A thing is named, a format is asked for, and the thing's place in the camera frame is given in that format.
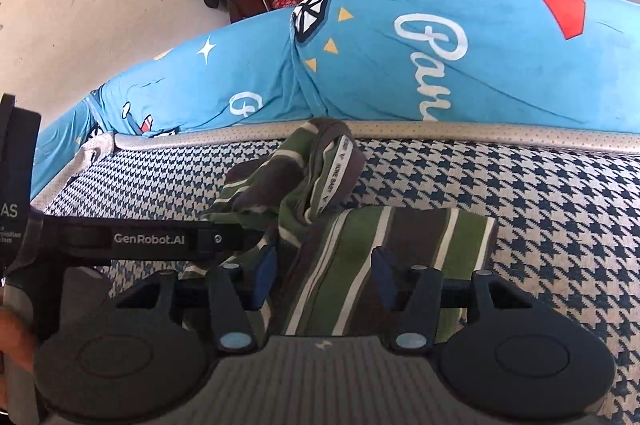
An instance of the houndstooth fabric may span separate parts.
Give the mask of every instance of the houndstooth fabric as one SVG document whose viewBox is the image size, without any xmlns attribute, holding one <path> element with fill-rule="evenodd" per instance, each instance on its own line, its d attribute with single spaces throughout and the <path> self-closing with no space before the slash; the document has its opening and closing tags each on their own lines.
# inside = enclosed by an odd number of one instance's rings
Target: houndstooth fabric
<svg viewBox="0 0 640 425">
<path fill-rule="evenodd" d="M 184 219 L 213 201 L 236 163 L 279 141 L 120 151 L 90 167 L 49 213 Z M 617 362 L 603 411 L 640 422 L 640 158 L 492 144 L 360 142 L 367 165 L 348 205 L 458 207 L 496 217 L 492 267 L 576 319 Z M 117 262 L 114 290 L 181 264 Z"/>
</svg>

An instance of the blue bedsheet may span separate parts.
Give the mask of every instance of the blue bedsheet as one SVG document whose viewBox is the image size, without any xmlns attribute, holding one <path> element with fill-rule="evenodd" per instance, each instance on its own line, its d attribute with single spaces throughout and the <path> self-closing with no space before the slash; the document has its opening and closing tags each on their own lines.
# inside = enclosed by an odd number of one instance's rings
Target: blue bedsheet
<svg viewBox="0 0 640 425">
<path fill-rule="evenodd" d="M 92 130 L 155 137 L 311 116 L 640 133 L 640 5 L 305 0 L 116 76 L 38 139 L 32 198 Z"/>
</svg>

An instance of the green striped fabric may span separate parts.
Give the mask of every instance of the green striped fabric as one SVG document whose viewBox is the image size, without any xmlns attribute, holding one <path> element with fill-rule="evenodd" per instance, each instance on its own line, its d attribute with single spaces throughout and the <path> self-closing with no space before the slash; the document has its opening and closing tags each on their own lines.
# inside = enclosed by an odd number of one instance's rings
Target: green striped fabric
<svg viewBox="0 0 640 425">
<path fill-rule="evenodd" d="M 470 279 L 495 246 L 495 220 L 459 209 L 363 207 L 337 211 L 353 190 L 364 156 L 343 122 L 316 118 L 265 160 L 233 167 L 201 217 L 264 231 L 227 261 L 251 275 L 267 245 L 278 247 L 278 281 L 250 315 L 258 339 L 287 335 L 383 335 L 398 315 L 385 310 L 370 280 L 371 252 L 385 246 L 399 264 L 423 264 L 446 278 Z M 185 277 L 215 265 L 191 264 Z M 455 331 L 460 311 L 443 310 L 437 340 Z"/>
<path fill-rule="evenodd" d="M 395 321 L 380 305 L 370 280 L 370 256 L 377 246 L 393 251 L 399 264 L 423 264 L 447 278 L 470 279 L 495 244 L 496 223 L 459 209 L 417 211 L 364 207 L 324 222 L 316 239 L 302 246 L 304 261 L 274 297 L 286 318 L 271 331 L 287 335 L 368 335 Z M 443 310 L 438 341 L 456 329 L 459 310 Z"/>
</svg>

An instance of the yellow triangle pattern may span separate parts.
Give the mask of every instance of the yellow triangle pattern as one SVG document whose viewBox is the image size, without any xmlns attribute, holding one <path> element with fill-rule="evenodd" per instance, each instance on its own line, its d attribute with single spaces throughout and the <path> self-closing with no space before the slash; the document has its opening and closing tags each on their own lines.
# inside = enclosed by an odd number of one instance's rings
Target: yellow triangle pattern
<svg viewBox="0 0 640 425">
<path fill-rule="evenodd" d="M 329 53 L 334 53 L 334 54 L 338 54 L 338 49 L 335 46 L 335 42 L 333 39 L 329 39 L 326 44 L 324 45 L 324 51 L 328 51 Z"/>
<path fill-rule="evenodd" d="M 316 69 L 318 69 L 318 61 L 316 59 L 305 60 L 305 64 L 309 66 L 309 68 L 313 71 L 316 71 Z"/>
<path fill-rule="evenodd" d="M 353 19 L 353 15 L 351 15 L 347 9 L 340 8 L 340 12 L 338 12 L 338 21 Z"/>
</svg>

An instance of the finger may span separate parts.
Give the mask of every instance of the finger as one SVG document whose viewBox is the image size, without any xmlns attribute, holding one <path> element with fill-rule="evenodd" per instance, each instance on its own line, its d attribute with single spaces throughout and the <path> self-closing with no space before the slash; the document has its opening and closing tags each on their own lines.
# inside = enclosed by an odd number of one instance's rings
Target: finger
<svg viewBox="0 0 640 425">
<path fill-rule="evenodd" d="M 0 308 L 0 351 L 32 373 L 35 349 L 36 339 L 27 326 L 14 313 Z"/>
</svg>

